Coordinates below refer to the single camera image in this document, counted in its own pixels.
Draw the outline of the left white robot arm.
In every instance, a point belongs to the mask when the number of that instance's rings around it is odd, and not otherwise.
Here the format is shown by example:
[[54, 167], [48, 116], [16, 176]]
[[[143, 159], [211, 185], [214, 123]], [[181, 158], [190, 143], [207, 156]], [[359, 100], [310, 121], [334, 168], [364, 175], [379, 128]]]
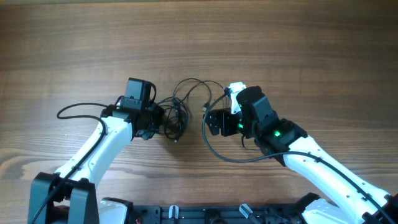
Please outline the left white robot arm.
[[137, 223], [127, 200], [97, 201], [96, 189], [116, 156], [134, 139], [159, 130], [164, 110], [153, 83], [130, 78], [125, 94], [104, 106], [98, 126], [80, 150], [53, 174], [39, 173], [30, 188], [29, 223]]

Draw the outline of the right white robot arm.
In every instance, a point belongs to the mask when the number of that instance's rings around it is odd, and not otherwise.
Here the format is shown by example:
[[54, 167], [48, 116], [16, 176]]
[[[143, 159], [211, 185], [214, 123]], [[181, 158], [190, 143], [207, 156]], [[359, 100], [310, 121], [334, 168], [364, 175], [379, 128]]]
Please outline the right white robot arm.
[[327, 154], [304, 129], [280, 119], [259, 86], [227, 87], [222, 96], [231, 107], [210, 107], [203, 128], [212, 135], [253, 138], [262, 156], [274, 158], [302, 175], [329, 199], [308, 194], [296, 205], [304, 223], [397, 223], [397, 196], [358, 177]]

